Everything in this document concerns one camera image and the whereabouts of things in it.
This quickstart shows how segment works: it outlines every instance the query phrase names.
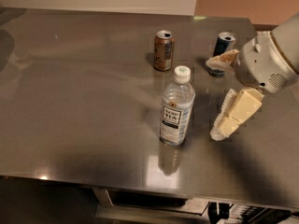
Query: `soda can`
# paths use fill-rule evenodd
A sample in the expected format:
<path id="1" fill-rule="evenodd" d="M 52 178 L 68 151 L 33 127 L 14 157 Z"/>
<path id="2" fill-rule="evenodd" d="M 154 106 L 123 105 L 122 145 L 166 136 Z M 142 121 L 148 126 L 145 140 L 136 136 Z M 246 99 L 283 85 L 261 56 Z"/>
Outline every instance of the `soda can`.
<path id="1" fill-rule="evenodd" d="M 175 38 L 172 32 L 159 31 L 155 37 L 154 67 L 160 71 L 167 71 L 172 67 Z"/>
<path id="2" fill-rule="evenodd" d="M 219 56 L 223 54 L 225 51 L 228 51 L 233 48 L 235 44 L 235 34 L 230 32 L 223 32 L 218 35 L 216 46 L 214 48 L 214 56 Z M 213 77 L 223 77 L 224 71 L 220 70 L 213 70 L 208 69 L 208 73 L 212 75 Z"/>

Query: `clear plastic bottle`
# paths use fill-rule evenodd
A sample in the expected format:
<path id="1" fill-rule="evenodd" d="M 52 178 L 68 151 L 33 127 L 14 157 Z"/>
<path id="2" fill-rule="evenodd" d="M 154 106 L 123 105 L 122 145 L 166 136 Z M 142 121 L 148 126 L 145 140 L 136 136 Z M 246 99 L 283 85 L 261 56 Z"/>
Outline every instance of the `clear plastic bottle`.
<path id="1" fill-rule="evenodd" d="M 187 66 L 176 67 L 172 82 L 163 93 L 160 138 L 171 146 L 182 144 L 188 129 L 195 98 L 190 76 Z"/>

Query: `bottle cap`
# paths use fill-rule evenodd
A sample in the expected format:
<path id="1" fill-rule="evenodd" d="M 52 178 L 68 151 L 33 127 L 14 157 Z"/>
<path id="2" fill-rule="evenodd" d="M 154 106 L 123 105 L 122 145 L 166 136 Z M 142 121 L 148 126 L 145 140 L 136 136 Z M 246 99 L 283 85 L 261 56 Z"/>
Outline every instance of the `bottle cap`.
<path id="1" fill-rule="evenodd" d="M 190 80 L 191 70 L 184 65 L 177 66 L 173 75 L 173 80 L 178 84 L 185 84 Z"/>

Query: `orange wall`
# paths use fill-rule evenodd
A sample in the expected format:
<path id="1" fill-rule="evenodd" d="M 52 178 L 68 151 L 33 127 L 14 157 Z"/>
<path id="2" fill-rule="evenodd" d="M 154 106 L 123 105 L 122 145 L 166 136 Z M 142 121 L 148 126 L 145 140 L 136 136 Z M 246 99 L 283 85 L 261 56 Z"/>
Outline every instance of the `orange wall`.
<path id="1" fill-rule="evenodd" d="M 277 25 L 299 11 L 299 0 L 197 0 L 195 15 L 248 17 L 253 24 Z"/>

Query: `table surface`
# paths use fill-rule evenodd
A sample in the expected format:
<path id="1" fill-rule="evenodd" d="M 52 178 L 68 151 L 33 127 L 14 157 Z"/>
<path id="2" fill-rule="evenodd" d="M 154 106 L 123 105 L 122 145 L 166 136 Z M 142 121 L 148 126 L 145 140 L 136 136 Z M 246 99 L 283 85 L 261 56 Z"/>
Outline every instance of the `table surface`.
<path id="1" fill-rule="evenodd" d="M 298 84 L 267 95 L 229 139 L 209 136 L 241 85 L 205 61 L 220 32 L 237 49 L 253 38 L 249 20 L 7 9 L 0 24 L 0 175 L 299 208 Z M 196 92 L 179 147 L 159 139 L 171 80 L 152 66 L 162 29 Z"/>

